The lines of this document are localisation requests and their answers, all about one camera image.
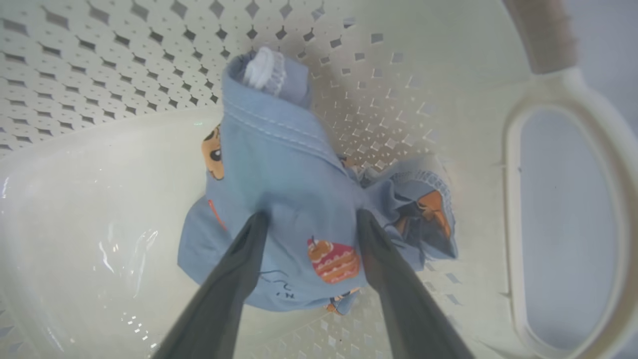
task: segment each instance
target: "cake print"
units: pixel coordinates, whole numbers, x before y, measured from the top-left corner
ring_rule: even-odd
[[[308,240],[308,257],[315,273],[326,283],[335,284],[359,274],[359,255],[354,248],[329,241]]]

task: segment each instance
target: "perforated basket wall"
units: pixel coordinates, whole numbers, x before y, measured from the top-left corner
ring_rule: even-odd
[[[377,171],[440,155],[461,257],[428,263],[423,283],[477,356],[526,353],[509,310],[501,131],[529,70],[500,1],[24,0],[0,11],[0,156],[111,121],[219,106],[225,64],[262,45],[303,62],[336,151]],[[238,350],[391,357],[371,289],[345,317]]]

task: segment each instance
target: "glossy white surface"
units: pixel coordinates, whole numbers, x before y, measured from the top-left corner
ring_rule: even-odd
[[[145,358],[170,329],[197,290],[177,248],[215,111],[118,121],[0,162],[0,236],[17,239],[0,241],[0,283],[43,358]],[[245,307],[238,345],[324,314]]]

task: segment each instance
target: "cartoon eye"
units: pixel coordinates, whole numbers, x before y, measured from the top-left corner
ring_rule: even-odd
[[[221,161],[221,149],[217,149],[211,152],[211,160],[215,162]]]

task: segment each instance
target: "basket handle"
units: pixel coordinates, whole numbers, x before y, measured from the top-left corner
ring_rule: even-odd
[[[539,109],[566,113],[590,145],[605,176],[618,227],[618,262],[607,306],[596,327],[573,352],[534,339],[526,327],[521,238],[521,130]],[[638,326],[638,142],[625,119],[603,96],[587,87],[578,68],[534,76],[508,115],[505,131],[505,187],[510,285],[514,324],[521,339],[548,359],[608,358],[622,349]]]

